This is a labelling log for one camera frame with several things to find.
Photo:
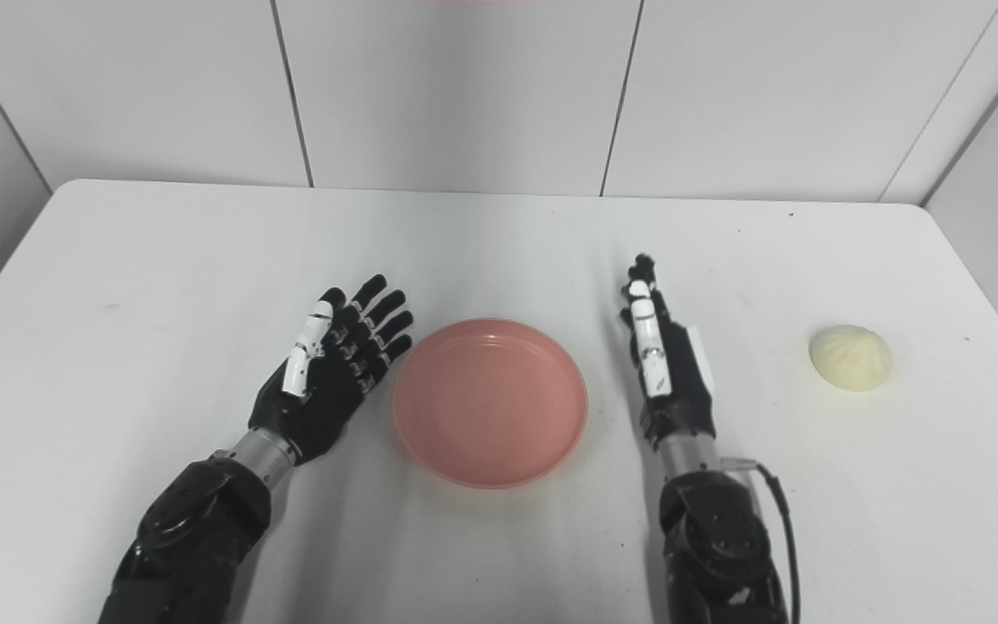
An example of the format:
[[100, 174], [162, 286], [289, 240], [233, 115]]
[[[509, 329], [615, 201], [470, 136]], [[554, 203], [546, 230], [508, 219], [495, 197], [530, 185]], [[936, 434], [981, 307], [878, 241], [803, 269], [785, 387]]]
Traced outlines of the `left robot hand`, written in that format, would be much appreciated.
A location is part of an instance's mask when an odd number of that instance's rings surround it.
[[249, 429], [269, 432], [295, 465], [336, 444], [366, 396], [412, 347], [405, 292], [375, 274], [353, 296], [330, 288], [308, 313], [288, 358], [262, 384]]

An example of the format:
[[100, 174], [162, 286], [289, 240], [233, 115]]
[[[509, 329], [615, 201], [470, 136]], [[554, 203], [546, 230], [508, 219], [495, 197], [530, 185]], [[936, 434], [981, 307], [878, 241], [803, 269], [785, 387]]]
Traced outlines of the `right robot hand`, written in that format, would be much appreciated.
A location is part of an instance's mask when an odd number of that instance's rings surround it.
[[638, 254], [621, 289], [620, 319], [643, 394], [640, 427], [653, 450], [671, 436], [716, 438], [710, 365], [696, 327], [673, 320], [655, 276], [655, 261]]

